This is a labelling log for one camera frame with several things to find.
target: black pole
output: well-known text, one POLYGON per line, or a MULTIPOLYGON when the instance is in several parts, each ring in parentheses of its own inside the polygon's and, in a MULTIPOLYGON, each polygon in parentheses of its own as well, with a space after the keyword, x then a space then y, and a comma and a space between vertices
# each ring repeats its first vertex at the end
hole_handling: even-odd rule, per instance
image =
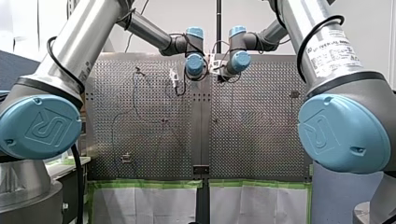
MULTIPOLYGON (((217 40, 216 41, 219 41, 219 40, 221 40, 221 0, 217 0, 217 1, 218 1, 218 7, 217 7, 218 16, 217 16, 217 27, 216 27, 216 30, 217 30, 217 40)), ((221 53, 221 43, 217 44, 217 52, 221 53)))

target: cable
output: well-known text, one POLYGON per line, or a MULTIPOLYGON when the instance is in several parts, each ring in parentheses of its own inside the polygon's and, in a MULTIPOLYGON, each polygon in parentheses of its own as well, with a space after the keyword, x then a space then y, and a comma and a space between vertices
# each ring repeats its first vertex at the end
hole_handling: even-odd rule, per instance
POLYGON ((390 217, 389 219, 387 219, 386 221, 384 221, 382 224, 392 224, 396 222, 396 215, 390 217))
MULTIPOLYGON (((146 80, 146 82, 148 83, 148 85, 149 85, 151 88, 153 88, 153 87, 150 85, 149 81, 146 79, 147 75, 145 75, 144 73, 140 72, 140 68, 138 68, 138 67, 136 67, 136 71, 134 72, 134 75, 133 75, 133 79, 134 79, 134 88, 135 88, 135 78, 134 78, 135 74, 140 74, 140 75, 142 75, 143 78, 144 78, 144 79, 146 80)), ((169 85, 170 85, 170 83, 168 83, 168 85, 165 86, 164 92, 165 92, 165 95, 166 95, 170 100, 173 100, 174 98, 172 98, 172 97, 166 92, 166 87, 168 87, 169 85)), ((115 148, 114 148, 114 146, 115 146, 114 125, 115 125, 117 119, 118 119, 120 116, 129 114, 129 113, 131 113, 132 111, 134 111, 134 112, 137 111, 137 107, 136 107, 135 105, 134 105, 134 108, 132 108, 132 109, 130 109, 130 110, 128 110, 128 111, 125 111, 125 112, 120 112, 119 114, 117 114, 117 115, 113 118, 112 124, 111 124, 111 149, 112 149, 112 151, 114 152, 114 154, 113 154, 113 163, 114 163, 114 166, 115 166, 115 169, 116 169, 116 172, 117 172, 116 178, 119 178, 119 177, 120 177, 120 167, 119 167, 119 161, 118 161, 118 158, 117 158, 117 153, 116 153, 116 150, 115 150, 115 148)), ((162 121, 158 121, 158 122, 152 122, 152 123, 157 124, 157 123, 163 123, 163 122, 162 122, 162 121)))
POLYGON ((77 210, 76 224, 82 224, 83 215, 84 215, 84 176, 82 173, 81 161, 79 160, 79 154, 76 144, 74 144, 71 148, 76 164, 77 182, 78 182, 78 210, 77 210))
POLYGON ((145 5, 143 6, 142 12, 141 12, 140 14, 143 15, 143 13, 144 13, 145 10, 146 10, 146 6, 148 5, 148 3, 149 3, 149 0, 146 1, 145 5))
POLYGON ((284 44, 286 44, 286 43, 288 43, 288 42, 290 42, 290 41, 291 41, 291 39, 285 40, 285 41, 283 41, 283 42, 280 42, 279 45, 284 45, 284 44))
POLYGON ((183 36, 184 39, 185 39, 186 42, 187 42, 186 48, 187 48, 188 45, 190 45, 190 46, 192 46, 194 49, 196 49, 197 52, 199 52, 199 53, 201 53, 203 56, 205 56, 205 53, 204 53, 201 49, 199 49, 198 47, 196 47, 195 45, 193 45, 193 44, 190 42, 190 39, 189 39, 189 37, 188 37, 186 34, 182 34, 182 33, 178 34, 178 33, 175 33, 175 34, 169 34, 169 35, 180 35, 180 36, 183 36))
POLYGON ((287 30, 286 29, 286 25, 285 25, 285 22, 283 22, 282 21, 282 19, 280 19, 280 12, 279 12, 279 6, 278 6, 278 2, 277 1, 279 1, 279 0, 275 0, 275 4, 274 4, 274 7, 275 7, 275 14, 276 14, 276 18, 277 18, 277 21, 279 22, 279 24, 283 27, 283 28, 285 28, 285 30, 287 30))
MULTIPOLYGON (((143 16, 143 13, 144 13, 145 10, 146 10, 146 7, 147 7, 148 3, 149 3, 149 0, 146 1, 145 5, 143 5, 142 11, 140 12, 140 14, 141 14, 142 16, 143 16)), ((129 37, 128 37, 128 44, 126 45, 126 48, 125 48, 124 53, 128 52, 129 46, 131 45, 131 39, 132 39, 132 36, 133 36, 133 35, 134 35, 134 33, 131 33, 131 34, 129 35, 129 37)))
POLYGON ((85 86, 84 83, 82 83, 77 77, 75 77, 69 70, 67 70, 59 61, 58 59, 55 57, 55 55, 52 52, 52 41, 54 41, 56 39, 56 36, 51 37, 48 41, 47 41, 47 51, 49 53, 49 56, 51 57, 51 59, 56 63, 56 65, 58 65, 59 68, 61 68, 62 71, 64 71, 68 76, 70 76, 74 81, 77 82, 78 87, 79 87, 79 94, 82 94, 85 91, 85 86))
POLYGON ((298 70, 298 74, 300 75, 300 78, 303 80, 303 82, 305 82, 305 77, 303 74, 303 69, 301 67, 301 64, 303 61, 303 56, 305 53, 306 46, 308 45, 311 38, 317 33, 317 31, 319 31, 321 28, 323 28, 323 26, 326 25, 326 23, 328 23, 329 21, 334 21, 334 20, 340 20, 339 23, 340 23, 340 25, 342 25, 345 21, 345 18, 341 15, 330 16, 326 20, 315 25, 314 28, 312 28, 311 32, 309 32, 309 34, 304 38, 303 42, 301 43, 300 49, 298 50, 298 54, 297 54, 297 70, 298 70))
POLYGON ((223 44, 225 44, 225 45, 227 45, 227 46, 230 46, 230 44, 227 43, 227 42, 225 42, 224 40, 218 40, 218 41, 216 41, 216 43, 213 45, 212 53, 215 53, 215 47, 216 47, 216 45, 219 44, 219 43, 223 43, 223 44))

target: label sticker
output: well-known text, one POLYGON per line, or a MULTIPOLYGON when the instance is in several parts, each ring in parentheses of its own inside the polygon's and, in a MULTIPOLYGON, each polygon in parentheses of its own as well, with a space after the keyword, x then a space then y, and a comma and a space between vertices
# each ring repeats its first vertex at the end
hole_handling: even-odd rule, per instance
POLYGON ((306 47, 317 77, 327 77, 340 67, 362 68, 361 61, 343 31, 332 30, 324 36, 324 40, 312 40, 306 47))

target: pegboard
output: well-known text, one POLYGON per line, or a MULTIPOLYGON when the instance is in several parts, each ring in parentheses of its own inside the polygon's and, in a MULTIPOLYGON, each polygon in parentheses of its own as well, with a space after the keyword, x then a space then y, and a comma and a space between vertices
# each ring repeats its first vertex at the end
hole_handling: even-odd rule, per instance
POLYGON ((183 74, 184 57, 103 54, 87 85, 90 178, 192 179, 200 161, 210 178, 309 181, 295 57, 252 60, 234 84, 209 77, 177 97, 169 69, 183 74), (127 154, 131 162, 122 163, 127 154))
POLYGON ((293 56, 254 55, 236 83, 213 79, 211 178, 308 180, 312 161, 297 130, 305 84, 296 68, 293 56))
POLYGON ((183 62, 145 54, 100 57, 86 93, 93 133, 88 151, 95 158, 90 178, 191 179, 190 82, 177 97, 169 79, 170 68, 182 69, 183 62), (123 161, 125 155, 130 159, 123 161))

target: blue joint cap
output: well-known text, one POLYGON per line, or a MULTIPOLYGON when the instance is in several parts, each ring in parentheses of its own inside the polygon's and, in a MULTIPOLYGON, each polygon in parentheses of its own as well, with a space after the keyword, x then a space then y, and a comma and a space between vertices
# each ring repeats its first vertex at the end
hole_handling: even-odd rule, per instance
POLYGON ((231 37, 233 37, 233 36, 235 36, 237 34, 246 33, 246 32, 247 32, 247 28, 245 26, 238 25, 238 26, 233 27, 230 30, 229 37, 231 38, 231 37))
POLYGON ((186 60, 186 71, 189 75, 198 77, 204 70, 204 59, 201 55, 193 53, 187 57, 186 60))
POLYGON ((240 73, 245 71, 250 65, 250 55, 246 51, 238 51, 231 59, 231 65, 235 72, 240 73))
POLYGON ((298 131, 305 151, 323 167, 371 174, 390 159, 388 134, 365 106, 345 96, 321 94, 301 107, 298 131))
POLYGON ((204 30, 198 26, 191 26, 187 28, 186 34, 204 39, 204 30))
POLYGON ((0 114, 0 149, 8 156, 45 160, 64 153, 81 133, 76 107, 62 97, 25 97, 0 114))

